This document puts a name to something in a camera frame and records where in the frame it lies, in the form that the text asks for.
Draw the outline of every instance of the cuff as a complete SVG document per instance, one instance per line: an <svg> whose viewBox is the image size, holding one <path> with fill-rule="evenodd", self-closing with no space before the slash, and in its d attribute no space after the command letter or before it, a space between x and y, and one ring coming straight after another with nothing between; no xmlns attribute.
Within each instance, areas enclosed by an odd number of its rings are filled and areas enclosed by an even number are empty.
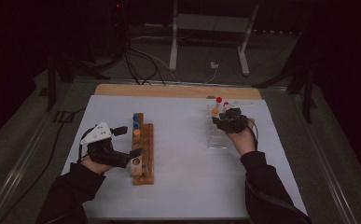
<svg viewBox="0 0 361 224"><path fill-rule="evenodd" d="M258 167L266 166L265 153L261 151L248 152L241 156L241 163L246 171L256 170Z"/></svg>

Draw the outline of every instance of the right hand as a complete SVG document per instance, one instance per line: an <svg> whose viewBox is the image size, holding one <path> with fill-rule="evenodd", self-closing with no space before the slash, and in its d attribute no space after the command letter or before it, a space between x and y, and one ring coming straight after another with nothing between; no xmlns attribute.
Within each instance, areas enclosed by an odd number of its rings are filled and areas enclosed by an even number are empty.
<svg viewBox="0 0 361 224"><path fill-rule="evenodd" d="M248 120L248 125L253 130L254 119ZM245 128L240 133L226 133L241 156L248 152L256 151L255 139L250 132L249 129Z"/></svg>

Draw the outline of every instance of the wooden peg board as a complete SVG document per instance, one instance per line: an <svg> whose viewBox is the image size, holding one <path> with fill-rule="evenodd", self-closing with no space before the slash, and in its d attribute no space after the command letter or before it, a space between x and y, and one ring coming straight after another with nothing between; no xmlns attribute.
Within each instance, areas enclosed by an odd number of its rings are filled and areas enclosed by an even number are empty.
<svg viewBox="0 0 361 224"><path fill-rule="evenodd" d="M140 139L132 132L132 150L142 148L142 155L131 160L131 176L134 185L154 184L154 129L153 124L144 124L144 114L133 114L139 120Z"/></svg>

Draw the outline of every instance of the wooden stand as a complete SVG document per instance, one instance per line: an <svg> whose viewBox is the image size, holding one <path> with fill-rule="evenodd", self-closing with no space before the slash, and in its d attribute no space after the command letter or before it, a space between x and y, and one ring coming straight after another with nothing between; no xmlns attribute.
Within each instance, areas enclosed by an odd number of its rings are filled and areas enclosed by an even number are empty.
<svg viewBox="0 0 361 224"><path fill-rule="evenodd" d="M132 150L142 148L142 155L131 160L131 176L134 185L154 184L154 129L144 124L143 113L133 114L139 120L140 138L132 137Z"/></svg>

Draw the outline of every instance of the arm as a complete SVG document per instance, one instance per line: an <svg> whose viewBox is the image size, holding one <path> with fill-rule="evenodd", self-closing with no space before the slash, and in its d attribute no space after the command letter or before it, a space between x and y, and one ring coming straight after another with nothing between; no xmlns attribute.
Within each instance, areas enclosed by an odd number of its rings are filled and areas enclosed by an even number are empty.
<svg viewBox="0 0 361 224"><path fill-rule="evenodd" d="M80 163L72 163L70 172L58 176L49 189L36 223L46 223L68 213L55 223L88 223L82 204L95 197L111 167L91 161L87 156Z"/></svg>
<svg viewBox="0 0 361 224"><path fill-rule="evenodd" d="M249 121L253 128L254 121ZM265 154L256 151L254 136L248 129L240 133L227 133L236 150L241 155L241 163L246 169L246 180L261 192L293 205L285 187L273 166L267 164ZM261 201L245 183L245 203L250 218L256 224L304 224L304 220L287 209Z"/></svg>

